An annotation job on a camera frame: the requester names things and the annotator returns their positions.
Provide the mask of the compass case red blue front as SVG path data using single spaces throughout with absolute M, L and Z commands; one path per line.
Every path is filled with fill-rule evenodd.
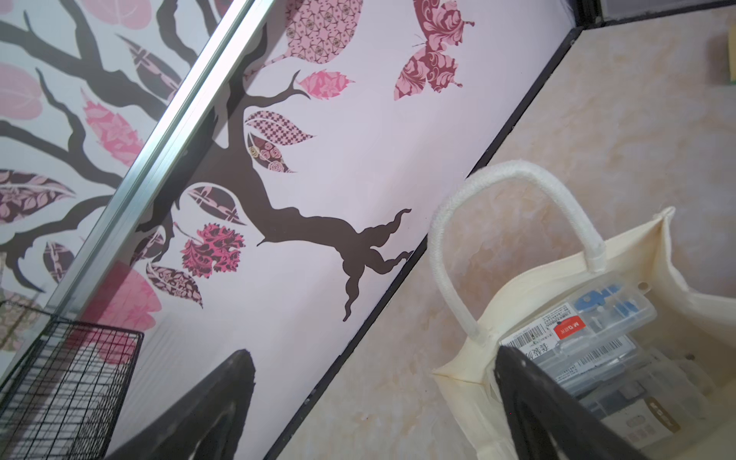
M 573 291 L 500 344 L 555 373 L 656 318 L 656 308 L 638 286 L 612 271 Z

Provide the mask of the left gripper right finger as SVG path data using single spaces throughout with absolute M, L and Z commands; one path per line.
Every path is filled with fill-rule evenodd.
M 517 457 L 643 459 L 520 350 L 501 346 L 494 377 Z

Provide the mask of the cream canvas tote bag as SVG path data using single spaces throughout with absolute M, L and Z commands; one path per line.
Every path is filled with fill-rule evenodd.
M 474 317 L 444 265 L 450 219 L 505 180 L 545 193 L 582 250 L 515 277 Z M 695 291 L 672 262 L 673 208 L 604 240 L 565 185 L 516 160 L 473 174 L 438 209 L 429 260 L 465 331 L 434 373 L 480 459 L 731 459 L 735 301 Z

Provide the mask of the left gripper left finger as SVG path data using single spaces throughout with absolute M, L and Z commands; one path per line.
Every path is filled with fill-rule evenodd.
M 255 365 L 237 350 L 109 459 L 232 459 L 255 389 Z

